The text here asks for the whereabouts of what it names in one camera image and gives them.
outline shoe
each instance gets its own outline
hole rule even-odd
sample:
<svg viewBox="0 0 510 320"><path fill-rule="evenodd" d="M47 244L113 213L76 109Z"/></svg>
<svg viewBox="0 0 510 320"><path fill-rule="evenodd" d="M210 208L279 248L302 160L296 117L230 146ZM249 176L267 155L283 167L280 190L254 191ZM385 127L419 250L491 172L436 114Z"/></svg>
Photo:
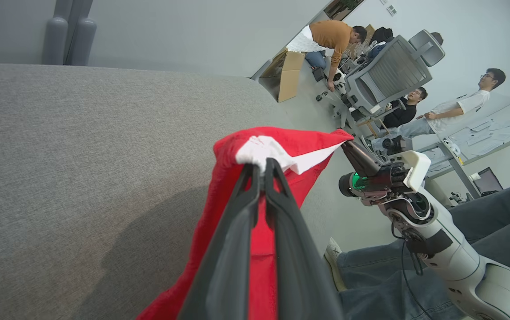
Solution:
<svg viewBox="0 0 510 320"><path fill-rule="evenodd" d="M328 243L328 247L326 248L326 252L324 253L324 258L328 261L328 265L330 265L330 270L332 271L332 279L334 279L334 285L338 291L348 290L346 288L346 284L344 284L344 280L342 280L342 275L340 275L340 270L338 269L338 257L342 253L342 249L334 239L330 238L330 242Z"/></svg>
<svg viewBox="0 0 510 320"><path fill-rule="evenodd" d="M371 140L366 139L364 136L361 136L360 140L361 140L363 146L367 149L367 151L369 151L371 153L375 153L375 151L373 151L373 145L371 144Z"/></svg>

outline red cloth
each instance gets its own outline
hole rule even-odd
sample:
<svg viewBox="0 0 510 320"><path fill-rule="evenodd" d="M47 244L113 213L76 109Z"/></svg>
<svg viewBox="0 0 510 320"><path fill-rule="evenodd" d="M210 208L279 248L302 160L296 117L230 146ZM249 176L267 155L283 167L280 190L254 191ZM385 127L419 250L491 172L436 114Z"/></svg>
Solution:
<svg viewBox="0 0 510 320"><path fill-rule="evenodd" d="M290 156L300 156L353 139L351 135L341 129L327 134L278 128L255 128L236 132L216 142L213 151L217 162L213 169L204 213L197 223L193 235L188 264L175 285L159 295L138 316L138 320L175 320L177 318L221 214L243 169L243 165L237 163L236 154L253 136L274 138ZM325 160L300 175L290 169L285 171L287 182L299 208L322 170L326 168L331 156L329 154ZM262 200L259 205L259 223L251 235L250 320L277 318L277 268L274 234L263 222L265 221L264 208L265 201Z"/></svg>

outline jeans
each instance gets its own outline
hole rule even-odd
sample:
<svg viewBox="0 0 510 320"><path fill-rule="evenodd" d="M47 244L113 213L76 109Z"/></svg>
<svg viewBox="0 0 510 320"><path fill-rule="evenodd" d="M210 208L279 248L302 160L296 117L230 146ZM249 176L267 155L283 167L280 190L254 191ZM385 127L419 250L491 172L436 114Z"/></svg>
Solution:
<svg viewBox="0 0 510 320"><path fill-rule="evenodd" d="M414 137L422 136L423 134L434 134L434 131L431 126L429 126L429 123L425 118L413 120L400 125L397 128L391 128L389 129L389 132L390 133L386 136L371 140L371 146L374 151L382 151L384 149L383 140L385 139L393 139L397 138L397 136L404 136L405 138L413 139Z"/></svg>
<svg viewBox="0 0 510 320"><path fill-rule="evenodd" d="M314 68L322 68L322 70L326 70L326 60L324 60L324 56L322 56L322 52L324 51L316 51L306 53L306 61L310 63L310 65Z"/></svg>
<svg viewBox="0 0 510 320"><path fill-rule="evenodd" d="M450 213L456 227L480 255L510 267L510 188L457 205ZM397 240L338 257L338 268L349 288L338 293L346 319L428 319L403 280L401 245L402 241ZM406 247L404 262L411 289L434 320L463 318L446 295L444 283L430 268L417 276Z"/></svg>

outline red and white cloth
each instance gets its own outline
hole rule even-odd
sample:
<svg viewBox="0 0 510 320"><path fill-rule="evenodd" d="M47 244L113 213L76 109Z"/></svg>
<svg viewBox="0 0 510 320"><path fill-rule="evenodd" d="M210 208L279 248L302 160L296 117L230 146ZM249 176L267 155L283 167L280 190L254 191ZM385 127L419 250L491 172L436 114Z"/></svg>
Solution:
<svg viewBox="0 0 510 320"><path fill-rule="evenodd" d="M326 168L332 153L342 143L353 140L344 130L333 133L254 128L242 130L216 142L208 199L193 235L189 261L178 281L159 295L138 320L175 320L184 303L196 271L228 203L242 164L257 164L265 169L266 158L275 158L285 172L296 204L306 195ZM259 203L259 219L265 221L265 201ZM257 223L251 235L249 279L249 320L277 318L277 265L274 234L266 223Z"/></svg>

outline man's hand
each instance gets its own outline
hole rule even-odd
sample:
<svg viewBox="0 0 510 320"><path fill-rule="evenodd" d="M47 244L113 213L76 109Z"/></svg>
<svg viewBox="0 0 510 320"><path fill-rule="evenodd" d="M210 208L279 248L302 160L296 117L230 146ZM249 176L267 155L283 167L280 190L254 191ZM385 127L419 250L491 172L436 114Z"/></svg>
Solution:
<svg viewBox="0 0 510 320"><path fill-rule="evenodd" d="M434 119L438 119L438 115L433 112L427 112L424 115L417 117L417 119L420 119L420 118L427 118L429 120L434 120Z"/></svg>

